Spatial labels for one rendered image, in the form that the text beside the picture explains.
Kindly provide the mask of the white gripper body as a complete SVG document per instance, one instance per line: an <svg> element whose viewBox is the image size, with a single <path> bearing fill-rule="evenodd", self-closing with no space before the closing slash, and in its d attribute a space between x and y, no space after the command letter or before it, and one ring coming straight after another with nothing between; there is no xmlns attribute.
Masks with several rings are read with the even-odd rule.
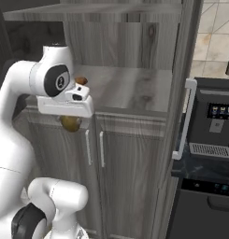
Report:
<svg viewBox="0 0 229 239"><path fill-rule="evenodd" d="M84 101L58 102L49 97L37 96L37 107L41 114L90 118L94 113L93 98Z"/></svg>

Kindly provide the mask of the grey wood lower cabinet door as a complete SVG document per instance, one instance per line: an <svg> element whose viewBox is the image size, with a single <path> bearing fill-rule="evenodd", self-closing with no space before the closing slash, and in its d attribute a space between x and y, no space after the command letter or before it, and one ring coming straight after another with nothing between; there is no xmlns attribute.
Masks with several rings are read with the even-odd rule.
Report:
<svg viewBox="0 0 229 239"><path fill-rule="evenodd" d="M98 113L95 123L105 239L150 239L165 121L150 116Z"/></svg>
<svg viewBox="0 0 229 239"><path fill-rule="evenodd" d="M83 119L80 128L71 133L53 116L30 118L31 142L36 152L36 164L31 174L52 177L81 184L89 199L76 213L78 223L90 239L102 239L101 205L98 183L97 150L93 118ZM85 132L89 130L92 165L88 164Z"/></svg>

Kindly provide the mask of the grey wood cabinet door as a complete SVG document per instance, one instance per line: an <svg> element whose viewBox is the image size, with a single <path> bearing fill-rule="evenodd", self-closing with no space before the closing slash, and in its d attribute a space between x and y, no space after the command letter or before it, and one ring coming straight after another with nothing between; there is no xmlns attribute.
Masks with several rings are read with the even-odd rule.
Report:
<svg viewBox="0 0 229 239"><path fill-rule="evenodd" d="M95 123L105 239L150 239L165 121L150 116L98 113Z"/></svg>
<svg viewBox="0 0 229 239"><path fill-rule="evenodd" d="M53 116L30 118L31 142L36 152L36 164L31 174L52 177L81 184L89 199L76 213L78 223L90 239L102 239L101 205L98 183L97 150L93 118L83 119L80 128L71 133ZM92 165L88 164L85 132L89 130Z"/></svg>
<svg viewBox="0 0 229 239"><path fill-rule="evenodd" d="M179 135L179 120L185 99L185 80L190 75L194 47L204 0L182 0L182 16L173 64L165 137L158 167L157 201L150 239L165 239L178 179L171 176L172 152Z"/></svg>

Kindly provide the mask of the grey wood open cabinet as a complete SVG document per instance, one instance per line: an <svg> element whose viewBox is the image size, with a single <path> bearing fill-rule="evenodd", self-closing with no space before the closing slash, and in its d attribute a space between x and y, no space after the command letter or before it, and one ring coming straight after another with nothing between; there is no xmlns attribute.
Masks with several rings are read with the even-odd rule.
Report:
<svg viewBox="0 0 229 239"><path fill-rule="evenodd" d="M96 109L166 111L181 13L181 0L61 0L4 18L60 22Z"/></svg>

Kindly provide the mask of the yellow-brown potato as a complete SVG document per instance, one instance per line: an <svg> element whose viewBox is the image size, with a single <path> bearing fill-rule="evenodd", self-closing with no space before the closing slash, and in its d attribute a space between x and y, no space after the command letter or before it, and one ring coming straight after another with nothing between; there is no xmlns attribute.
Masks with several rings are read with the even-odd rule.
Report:
<svg viewBox="0 0 229 239"><path fill-rule="evenodd" d="M79 129L81 119L73 116L61 116L60 122L67 131L74 133Z"/></svg>

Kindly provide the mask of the black coffee machine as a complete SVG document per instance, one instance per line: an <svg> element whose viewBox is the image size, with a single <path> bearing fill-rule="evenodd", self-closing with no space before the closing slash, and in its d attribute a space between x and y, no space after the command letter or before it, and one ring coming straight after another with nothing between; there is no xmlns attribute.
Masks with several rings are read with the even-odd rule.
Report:
<svg viewBox="0 0 229 239"><path fill-rule="evenodd" d="M199 158L229 162L229 79L196 77L187 142Z"/></svg>

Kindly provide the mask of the black dishwasher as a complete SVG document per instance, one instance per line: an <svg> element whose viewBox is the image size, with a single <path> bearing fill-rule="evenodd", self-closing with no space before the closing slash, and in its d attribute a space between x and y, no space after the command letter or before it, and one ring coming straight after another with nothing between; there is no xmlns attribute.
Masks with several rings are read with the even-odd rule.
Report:
<svg viewBox="0 0 229 239"><path fill-rule="evenodd" d="M182 179L166 239L229 239L229 185Z"/></svg>

